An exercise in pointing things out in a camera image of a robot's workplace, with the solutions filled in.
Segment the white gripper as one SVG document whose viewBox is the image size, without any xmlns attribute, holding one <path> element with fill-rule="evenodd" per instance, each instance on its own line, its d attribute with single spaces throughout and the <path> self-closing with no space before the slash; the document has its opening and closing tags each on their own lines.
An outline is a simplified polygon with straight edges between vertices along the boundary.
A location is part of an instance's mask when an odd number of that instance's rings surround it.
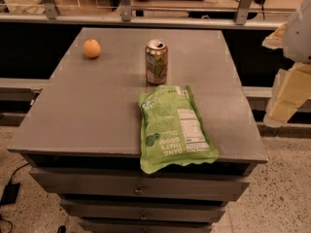
<svg viewBox="0 0 311 233">
<path fill-rule="evenodd" d="M 286 124 L 311 96 L 311 0 L 303 0 L 288 22 L 265 37 L 262 45 L 283 48 L 287 58 L 301 62 L 289 70 L 280 69 L 275 76 L 263 123 L 276 128 Z"/>
</svg>

